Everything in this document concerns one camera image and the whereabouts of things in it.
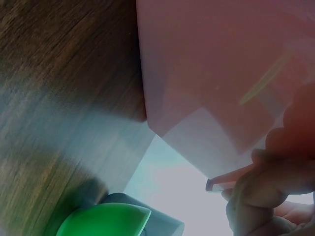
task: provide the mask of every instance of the green object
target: green object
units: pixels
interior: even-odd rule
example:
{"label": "green object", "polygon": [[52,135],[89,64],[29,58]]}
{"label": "green object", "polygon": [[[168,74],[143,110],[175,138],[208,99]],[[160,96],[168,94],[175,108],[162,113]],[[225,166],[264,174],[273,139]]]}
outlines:
{"label": "green object", "polygon": [[57,236],[140,236],[151,210],[124,203],[99,204],[72,213]]}

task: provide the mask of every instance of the hand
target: hand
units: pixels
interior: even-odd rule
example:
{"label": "hand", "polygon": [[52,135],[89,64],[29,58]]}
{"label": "hand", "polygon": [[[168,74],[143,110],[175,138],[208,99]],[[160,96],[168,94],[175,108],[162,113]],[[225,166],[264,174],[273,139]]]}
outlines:
{"label": "hand", "polygon": [[295,159],[263,163],[222,195],[229,200],[226,212],[235,236],[310,236],[314,205],[284,201],[314,190],[315,161]]}

